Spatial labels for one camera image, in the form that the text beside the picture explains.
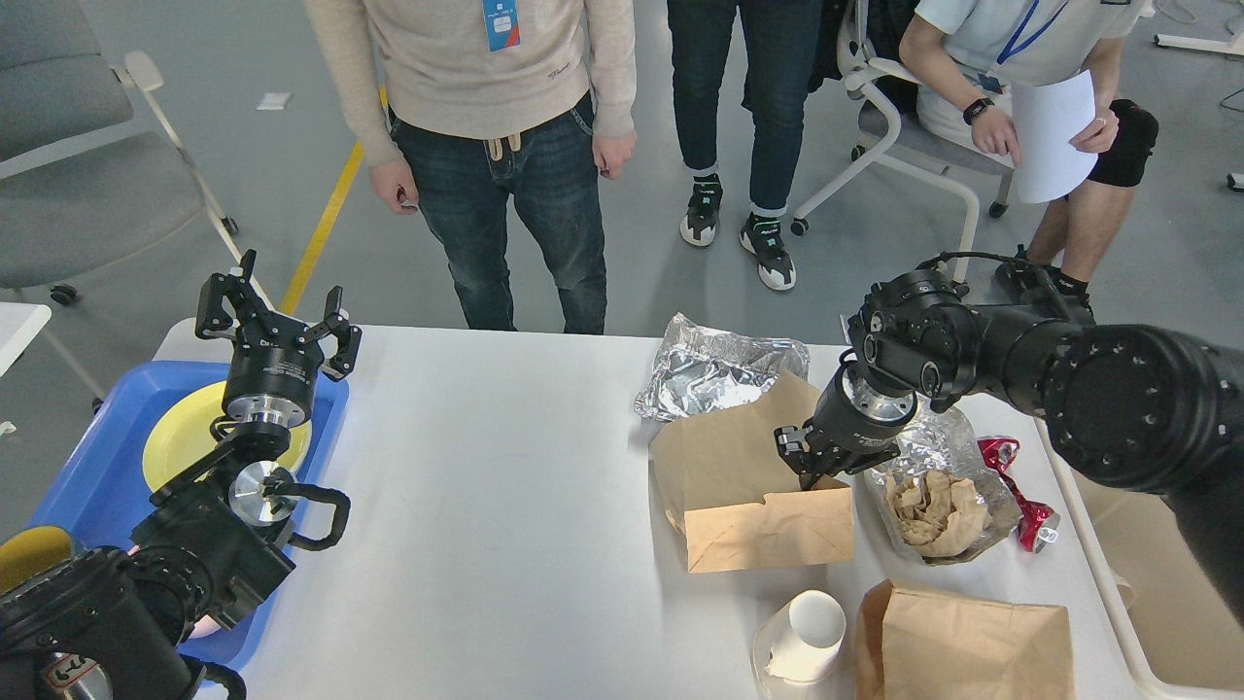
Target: beige sweater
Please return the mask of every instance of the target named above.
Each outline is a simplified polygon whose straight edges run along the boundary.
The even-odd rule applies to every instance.
[[[389,104],[409,124],[465,138],[500,138],[566,112],[592,88],[596,133],[626,136],[634,128],[631,0],[516,0],[520,44],[495,52],[488,50],[478,0],[302,2],[346,123],[371,165],[402,157],[384,126],[373,36]]]

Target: badge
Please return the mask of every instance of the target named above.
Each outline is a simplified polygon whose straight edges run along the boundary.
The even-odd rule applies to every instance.
[[[484,31],[488,50],[500,51],[519,45],[519,9],[516,0],[484,0]]]
[[[982,90],[993,92],[994,94],[1003,93],[1003,83],[998,81],[996,77],[988,73],[977,73],[977,83],[980,85]]]

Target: yellow object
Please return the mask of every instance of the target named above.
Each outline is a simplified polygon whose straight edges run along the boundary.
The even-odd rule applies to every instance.
[[[56,526],[19,532],[0,545],[0,593],[7,593],[32,576],[73,556],[73,538]]]
[[[220,418],[225,383],[213,384],[173,405],[152,429],[143,449],[143,479],[153,492],[216,446],[209,426]],[[290,431],[290,449],[276,459],[291,474],[311,446],[311,421]]]
[[[381,107],[388,107],[388,93],[383,87],[381,87]],[[323,205],[323,213],[320,214],[320,223],[316,224],[315,233],[311,234],[311,240],[302,252],[302,259],[299,260],[299,266],[294,270],[294,279],[290,280],[290,286],[285,290],[285,297],[281,298],[279,310],[282,313],[292,315],[297,311],[302,292],[306,291],[307,281],[311,280],[311,272],[315,271],[315,266],[320,262],[323,246],[328,242],[328,236],[332,235],[332,226],[337,223],[341,208],[346,204],[346,195],[350,194],[350,188],[353,185],[355,177],[358,174],[358,168],[362,164],[363,144],[356,142],[355,147],[350,149],[346,164],[341,168],[341,174],[337,175],[337,184],[332,188],[328,203]]]

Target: black knee brace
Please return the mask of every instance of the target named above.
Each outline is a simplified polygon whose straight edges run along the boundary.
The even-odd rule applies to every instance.
[[[1153,154],[1158,121],[1131,99],[1115,99],[1110,109],[1118,117],[1113,145],[1097,157],[1088,179],[1115,187],[1136,187],[1144,177],[1144,162]]]

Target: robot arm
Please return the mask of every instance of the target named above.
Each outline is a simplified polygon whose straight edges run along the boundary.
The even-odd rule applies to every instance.
[[[805,489],[893,456],[916,393],[934,412],[989,394],[1044,419],[1054,449],[1087,479],[1163,496],[1244,622],[1244,353],[1077,320],[1049,283],[1025,305],[967,305],[932,269],[944,259],[873,285],[812,418],[775,431]]]
[[[269,308],[250,285],[254,264],[251,250],[240,269],[211,275],[199,300],[197,334],[234,344],[220,407],[230,428],[151,496],[134,552],[93,548],[0,591],[4,700],[189,700],[204,679],[243,700],[236,673],[177,647],[204,615],[231,629],[254,613],[294,569],[286,545],[321,551],[341,540],[350,499],[297,484],[275,460],[311,420],[318,373],[338,382],[353,369],[362,329],[346,318],[340,286],[313,326]],[[327,334],[337,353],[325,361]],[[294,531],[299,500],[333,507],[326,537]]]

